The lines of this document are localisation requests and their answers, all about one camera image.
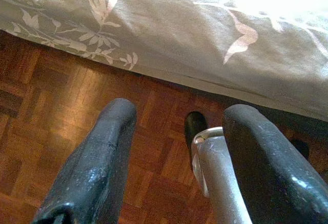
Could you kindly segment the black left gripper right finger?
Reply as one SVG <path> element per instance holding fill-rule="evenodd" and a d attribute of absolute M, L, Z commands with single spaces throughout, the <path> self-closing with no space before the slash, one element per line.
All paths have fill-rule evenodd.
<path fill-rule="evenodd" d="M 272 122 L 233 105 L 223 131 L 253 223 L 327 223 L 327 183 Z"/>

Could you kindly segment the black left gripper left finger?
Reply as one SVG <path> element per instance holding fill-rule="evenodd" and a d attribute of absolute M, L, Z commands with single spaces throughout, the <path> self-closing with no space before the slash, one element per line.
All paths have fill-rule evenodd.
<path fill-rule="evenodd" d="M 118 223 L 135 124 L 132 102 L 109 102 L 67 158 L 32 222 Z"/>

